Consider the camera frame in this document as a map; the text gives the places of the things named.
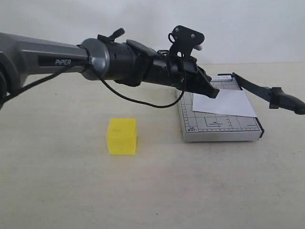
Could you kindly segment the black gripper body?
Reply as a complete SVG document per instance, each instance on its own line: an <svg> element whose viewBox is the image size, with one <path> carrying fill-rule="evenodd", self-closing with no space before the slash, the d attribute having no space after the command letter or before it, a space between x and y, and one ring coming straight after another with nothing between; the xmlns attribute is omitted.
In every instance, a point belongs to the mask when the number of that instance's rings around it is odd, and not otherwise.
<svg viewBox="0 0 305 229"><path fill-rule="evenodd" d="M154 56L142 80L196 93L198 67L195 58L181 60L177 56L159 53Z"/></svg>

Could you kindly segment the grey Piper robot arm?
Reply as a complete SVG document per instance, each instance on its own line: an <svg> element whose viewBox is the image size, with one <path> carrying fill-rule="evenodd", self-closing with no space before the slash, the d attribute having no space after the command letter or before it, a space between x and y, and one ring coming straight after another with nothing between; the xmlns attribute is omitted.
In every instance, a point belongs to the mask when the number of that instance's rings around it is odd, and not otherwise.
<svg viewBox="0 0 305 229"><path fill-rule="evenodd" d="M0 35L0 102L28 89L28 76L45 74L51 79L61 73L80 73L85 79L111 80L136 87L142 82L166 85L204 94L211 77L197 65L192 50L200 50L204 36L183 28L169 34L169 50L154 50L135 40L117 42L124 29L110 36L98 35L80 44L65 44L9 33Z"/></svg>

